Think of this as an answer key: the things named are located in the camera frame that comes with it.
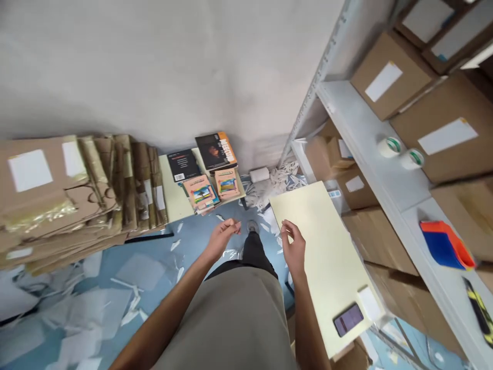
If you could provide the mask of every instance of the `white wall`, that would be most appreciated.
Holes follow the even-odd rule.
[[[344,0],[0,2],[0,138],[224,130],[275,164]]]

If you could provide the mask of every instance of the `tape roll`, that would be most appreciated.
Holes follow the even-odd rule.
[[[386,158],[396,157],[402,151],[401,141],[392,136],[383,139],[376,147],[379,153]]]
[[[258,170],[250,171],[250,178],[253,183],[264,181],[270,178],[270,173],[267,167],[260,168]]]
[[[417,149],[409,149],[399,158],[402,167],[407,170],[420,169],[425,164],[425,157]]]

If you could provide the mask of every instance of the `left hand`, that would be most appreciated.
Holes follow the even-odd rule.
[[[217,225],[211,234],[209,244],[205,248],[203,255],[216,262],[221,258],[228,242],[233,234],[241,233],[241,222],[234,218],[228,218]]]

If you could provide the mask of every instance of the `foot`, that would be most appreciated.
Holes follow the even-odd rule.
[[[249,220],[248,223],[246,224],[246,227],[248,228],[248,232],[256,232],[258,234],[258,223],[253,221],[253,220]]]

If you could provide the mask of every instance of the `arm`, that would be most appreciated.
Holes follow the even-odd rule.
[[[110,370],[148,370],[156,363],[175,335],[208,271],[221,257],[231,236],[239,234],[240,227],[241,223],[230,218],[214,229],[206,249],[137,330]]]
[[[284,220],[281,228],[282,248],[293,277],[296,305],[296,360],[302,370],[330,370],[329,357],[320,333],[305,274],[305,240],[298,227]]]

